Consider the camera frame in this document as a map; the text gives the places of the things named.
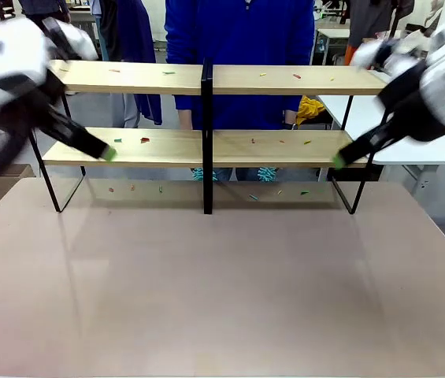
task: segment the black metal leg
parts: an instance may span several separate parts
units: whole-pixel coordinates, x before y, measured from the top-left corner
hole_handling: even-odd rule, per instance
[[[355,214],[355,212],[357,211],[358,203],[361,200],[362,191],[364,191],[365,182],[367,181],[367,179],[369,178],[369,174],[371,173],[371,168],[373,166],[373,158],[374,158],[374,154],[370,154],[369,160],[367,161],[367,164],[365,165],[364,175],[362,177],[362,181],[361,181],[360,185],[358,186],[357,195],[355,195],[355,201],[354,201],[353,205],[350,205],[350,203],[348,202],[347,197],[343,193],[343,190],[341,189],[341,187],[339,187],[339,184],[336,181],[336,178],[332,177],[332,185],[334,185],[334,188],[338,192],[338,195],[341,197],[341,200],[343,201],[343,204],[347,208],[348,213],[350,213],[352,215]]]
[[[213,62],[206,59],[201,77],[203,108],[203,207],[205,214],[213,212]]]
[[[348,107],[347,107],[347,113],[350,111],[350,106],[351,106],[351,101],[349,100]],[[388,116],[389,116],[389,113],[387,111],[385,111],[385,114],[383,115],[383,119],[381,120],[380,125],[385,124],[387,122]],[[364,191],[365,183],[366,183],[367,179],[369,178],[369,175],[371,174],[371,168],[373,167],[373,159],[374,159],[375,154],[376,154],[376,152],[372,152],[369,155],[369,159],[367,161],[367,164],[364,167],[364,173],[362,175],[362,180],[361,180],[360,185],[358,186],[357,194],[355,195],[355,201],[354,201],[353,205],[350,205],[350,203],[348,202],[347,197],[343,193],[343,190],[341,189],[341,187],[339,187],[339,184],[336,181],[336,178],[334,176],[332,177],[332,185],[334,185],[334,188],[338,192],[338,195],[341,197],[341,200],[343,201],[343,204],[347,208],[348,213],[350,213],[352,215],[355,214],[355,212],[357,211],[358,203],[361,200],[362,191]]]
[[[65,108],[65,114],[67,117],[72,118],[72,114],[70,113],[70,108],[68,106],[68,100],[66,99],[66,95],[63,94],[61,96],[61,101],[63,102],[63,107]],[[82,172],[82,176],[86,176],[86,169],[83,166],[80,166],[80,171]]]
[[[66,206],[69,204],[70,200],[72,199],[73,195],[75,194],[76,190],[79,188],[80,184],[82,183],[83,178],[86,176],[86,170],[84,167],[80,167],[82,170],[82,176],[77,181],[75,187],[69,192],[69,195],[67,199],[65,200],[64,204],[62,206],[59,205],[59,202],[57,201],[56,194],[54,193],[54,188],[52,187],[52,183],[50,182],[49,175],[47,174],[47,169],[45,164],[43,164],[42,155],[40,154],[39,147],[36,144],[35,137],[33,136],[33,132],[30,132],[29,134],[30,144],[32,145],[33,152],[35,153],[36,160],[39,162],[40,172],[42,172],[43,179],[46,182],[47,190],[49,191],[50,199],[52,200],[52,203],[54,205],[54,209],[58,213],[62,213],[63,210],[66,208]]]
[[[61,96],[61,100],[63,101],[63,107],[65,108],[66,116],[72,118],[72,114],[70,113],[70,108],[68,107],[68,101],[66,100],[65,94]]]
[[[341,130],[344,130],[347,126],[348,115],[350,115],[351,103],[354,101],[354,96],[348,98],[347,110],[345,111],[345,117],[343,118],[343,123],[341,124]]]

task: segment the beige table surface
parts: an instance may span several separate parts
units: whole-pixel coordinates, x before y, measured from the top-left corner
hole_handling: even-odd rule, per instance
[[[0,202],[0,375],[445,376],[445,237],[401,187],[350,216],[326,183],[217,185],[204,216],[200,183],[131,185]]]

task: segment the wooden shelf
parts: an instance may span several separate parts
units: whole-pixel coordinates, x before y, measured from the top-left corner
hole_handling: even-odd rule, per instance
[[[52,68],[70,91],[201,94],[201,65],[53,61]],[[385,82],[371,72],[346,66],[216,65],[213,68],[216,95],[377,95],[384,86]]]
[[[86,165],[148,168],[196,168],[202,166],[201,132],[144,128],[87,128],[113,146],[113,161],[95,160],[60,142],[43,156],[46,165]],[[141,138],[150,142],[141,143]]]
[[[51,67],[70,91],[145,95],[201,94],[200,65],[52,61]]]
[[[216,95],[377,95],[385,85],[371,72],[350,66],[217,65],[213,68]]]
[[[95,160],[62,143],[55,143],[43,160],[46,165],[85,165],[145,168],[202,167],[199,131],[88,128],[91,134],[117,149],[113,161]],[[141,138],[149,138],[141,143]],[[333,167],[332,157],[351,141],[340,131],[215,131],[215,167]],[[361,167],[365,159],[352,165]]]

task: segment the white robot arm casing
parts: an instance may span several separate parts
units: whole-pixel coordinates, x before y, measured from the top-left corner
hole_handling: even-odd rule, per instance
[[[45,81],[49,54],[46,38],[30,20],[0,23],[0,79],[13,74],[26,75],[40,85]],[[20,95],[0,89],[0,108]]]

